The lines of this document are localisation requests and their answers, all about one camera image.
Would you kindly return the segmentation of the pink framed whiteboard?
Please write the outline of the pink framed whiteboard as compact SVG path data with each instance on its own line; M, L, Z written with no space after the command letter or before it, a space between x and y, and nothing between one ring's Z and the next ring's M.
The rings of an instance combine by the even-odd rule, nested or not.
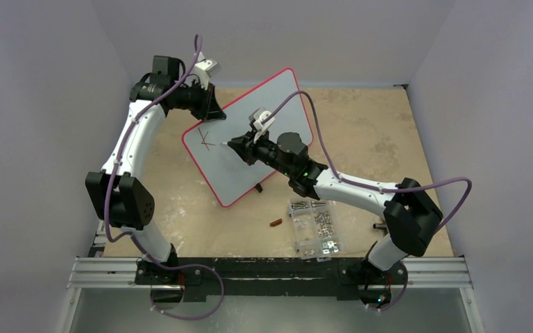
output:
M247 165L231 148L220 143L250 131L248 117L256 109L273 111L299 89L294 70L285 68L223 106L226 120L199 122L183 133L184 147L220 206L231 206L275 172L262 162Z

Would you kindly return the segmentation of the red marker cap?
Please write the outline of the red marker cap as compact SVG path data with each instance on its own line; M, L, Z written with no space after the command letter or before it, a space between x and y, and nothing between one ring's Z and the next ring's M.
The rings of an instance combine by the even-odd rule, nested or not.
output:
M273 222L270 222L269 226L270 227L276 227L276 226L280 225L281 223L282 223L282 219L277 219L277 220L275 220Z

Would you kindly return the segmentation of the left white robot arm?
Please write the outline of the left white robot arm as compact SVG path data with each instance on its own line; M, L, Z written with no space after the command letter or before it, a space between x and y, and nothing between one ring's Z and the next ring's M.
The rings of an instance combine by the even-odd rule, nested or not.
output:
M217 60L197 55L194 64L156 55L152 70L130 90L126 122L100 171L90 171L85 186L96 215L111 243L128 237L152 274L163 284L175 281L179 265L170 258L174 246L153 221L155 201L141 178L146 156L161 123L173 109L188 110L202 122L226 119L210 79L220 68Z

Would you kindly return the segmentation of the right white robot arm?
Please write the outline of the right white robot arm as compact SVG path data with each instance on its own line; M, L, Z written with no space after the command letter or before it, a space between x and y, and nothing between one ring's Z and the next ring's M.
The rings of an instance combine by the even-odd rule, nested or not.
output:
M373 245L362 263L363 276L370 282L379 282L408 255L423 256L442 221L441 210L416 180L373 182L335 174L308 155L297 133L283 133L273 142L268 135L256 139L249 131L227 145L248 165L261 162L287 176L299 196L337 201L382 218L388 234Z

